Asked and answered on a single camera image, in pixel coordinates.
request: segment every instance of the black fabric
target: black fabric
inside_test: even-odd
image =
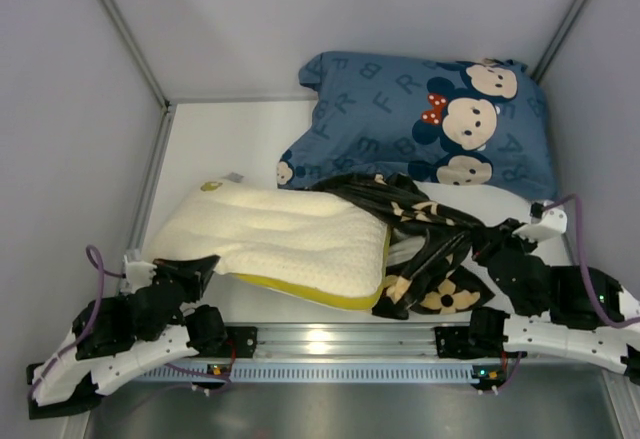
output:
[[[460,267],[472,244],[472,231],[486,229],[477,218],[439,204],[400,174],[347,174],[314,185],[368,211],[393,229],[425,238],[409,261],[387,271],[388,283],[373,314],[407,319],[409,310],[447,314],[484,305],[493,293],[473,273]]]

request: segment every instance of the red polka dot bow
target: red polka dot bow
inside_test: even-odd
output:
[[[422,120],[429,124],[439,126],[442,123],[442,110],[447,105],[447,99],[440,94],[430,93],[429,104],[433,106],[433,109],[424,111],[422,113]]]

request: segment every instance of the white floor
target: white floor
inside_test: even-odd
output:
[[[230,172],[243,182],[275,188],[275,166],[281,154],[310,124],[315,101],[181,104],[178,106],[153,201],[145,241],[152,237],[192,189]],[[528,221],[529,203],[492,186],[445,186],[423,184],[421,188],[444,204],[475,215],[487,225],[513,217]],[[541,244],[536,254],[547,264],[570,264],[565,243],[557,238]],[[509,309],[484,269],[469,259],[465,264],[498,292],[489,305]],[[388,322],[362,312],[332,309],[246,284],[228,276],[216,276],[204,302],[220,308],[227,323],[336,323]],[[463,322],[469,314],[447,316]],[[440,316],[412,314],[411,321],[441,322]]]

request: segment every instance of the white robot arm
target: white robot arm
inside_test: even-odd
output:
[[[227,339],[218,309],[203,305],[187,316],[180,311],[183,303],[202,297],[217,261],[212,256],[149,264],[125,258],[131,293],[101,299],[95,320],[88,324],[96,307],[96,301],[90,303],[58,352],[27,368],[30,417],[85,412],[147,371],[184,357],[218,352]]]

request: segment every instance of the blue pillowcase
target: blue pillowcase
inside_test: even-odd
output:
[[[326,52],[300,69],[312,126],[283,155],[279,187],[349,172],[491,184],[553,198],[546,99],[523,64]]]

